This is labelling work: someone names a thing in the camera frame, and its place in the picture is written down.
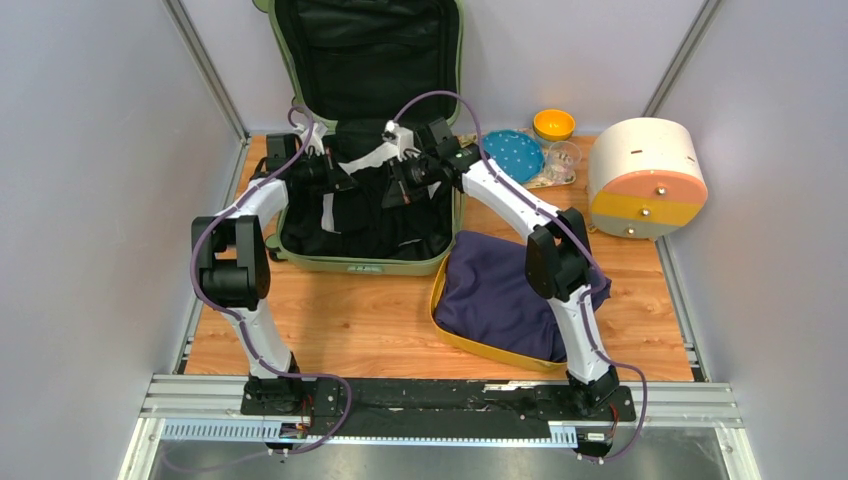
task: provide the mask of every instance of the clear plastic cup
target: clear plastic cup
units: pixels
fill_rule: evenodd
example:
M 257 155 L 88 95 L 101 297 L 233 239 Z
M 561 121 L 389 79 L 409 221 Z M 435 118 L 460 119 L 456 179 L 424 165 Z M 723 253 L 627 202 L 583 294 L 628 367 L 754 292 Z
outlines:
M 583 159 L 583 152 L 574 142 L 551 142 L 545 155 L 545 176 L 554 185 L 569 185 L 577 180 L 575 168 Z

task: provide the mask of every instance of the gray wall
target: gray wall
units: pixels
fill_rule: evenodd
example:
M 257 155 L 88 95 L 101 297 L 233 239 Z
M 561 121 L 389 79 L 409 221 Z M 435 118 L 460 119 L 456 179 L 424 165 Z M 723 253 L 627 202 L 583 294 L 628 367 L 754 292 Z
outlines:
M 293 94 L 268 16 L 250 0 L 183 3 L 247 128 L 284 128 Z M 563 108 L 579 130 L 600 132 L 642 113 L 702 0 L 463 3 L 461 93 L 487 128 Z
M 725 2 L 660 112 L 710 188 L 672 237 L 763 478 L 845 478 L 848 3 Z
M 161 2 L 0 8 L 0 478 L 113 479 L 237 150 Z

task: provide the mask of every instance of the blue plate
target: blue plate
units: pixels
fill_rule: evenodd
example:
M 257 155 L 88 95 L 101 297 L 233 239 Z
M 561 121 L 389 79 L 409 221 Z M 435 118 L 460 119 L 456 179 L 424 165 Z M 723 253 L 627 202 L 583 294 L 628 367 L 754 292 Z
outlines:
M 515 130 L 496 130 L 483 137 L 483 148 L 501 170 L 518 183 L 526 183 L 545 166 L 542 147 L 531 136 Z

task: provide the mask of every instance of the yellow bin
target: yellow bin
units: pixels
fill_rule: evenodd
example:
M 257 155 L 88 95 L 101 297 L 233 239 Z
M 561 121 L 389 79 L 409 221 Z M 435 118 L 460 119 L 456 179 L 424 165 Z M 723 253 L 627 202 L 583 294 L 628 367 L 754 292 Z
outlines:
M 508 352 L 500 348 L 495 348 L 490 345 L 460 337 L 459 335 L 454 335 L 453 333 L 447 332 L 439 327 L 439 324 L 436 323 L 436 305 L 439 304 L 439 300 L 442 298 L 442 293 L 445 290 L 445 273 L 447 272 L 449 260 L 450 255 L 445 257 L 442 264 L 439 266 L 439 270 L 436 273 L 436 281 L 433 283 L 433 291 L 430 294 L 430 319 L 433 321 L 433 326 L 436 327 L 436 336 L 439 337 L 439 340 L 447 343 L 448 345 L 465 350 L 466 352 L 473 353 L 474 355 L 479 355 L 496 362 L 506 363 L 507 365 L 527 370 L 544 373 L 550 373 L 557 369 L 565 371 L 565 362 L 549 362 L 547 360 L 540 360 L 538 358 Z

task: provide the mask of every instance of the wooden tabletop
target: wooden tabletop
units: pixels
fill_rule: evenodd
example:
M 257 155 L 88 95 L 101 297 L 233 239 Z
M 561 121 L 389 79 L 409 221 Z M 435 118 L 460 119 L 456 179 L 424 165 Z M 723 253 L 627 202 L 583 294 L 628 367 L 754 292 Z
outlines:
M 584 159 L 594 137 L 573 139 Z M 255 137 L 239 192 L 259 159 L 265 138 Z M 569 186 L 534 189 L 553 205 L 574 206 L 588 219 L 586 164 Z M 272 222 L 266 234 L 273 231 Z M 516 242 L 523 239 L 491 210 L 469 199 L 464 228 Z M 596 312 L 607 353 L 640 367 L 650 381 L 692 381 L 689 362 L 654 243 L 590 234 L 592 252 L 612 279 L 612 297 Z M 309 272 L 271 263 L 268 302 L 283 341 L 303 372 L 347 377 L 561 379 L 477 357 L 441 343 L 428 312 L 433 277 Z M 247 374 L 247 357 L 224 318 L 204 308 L 186 366 L 189 374 Z M 623 380 L 638 380 L 619 370 Z

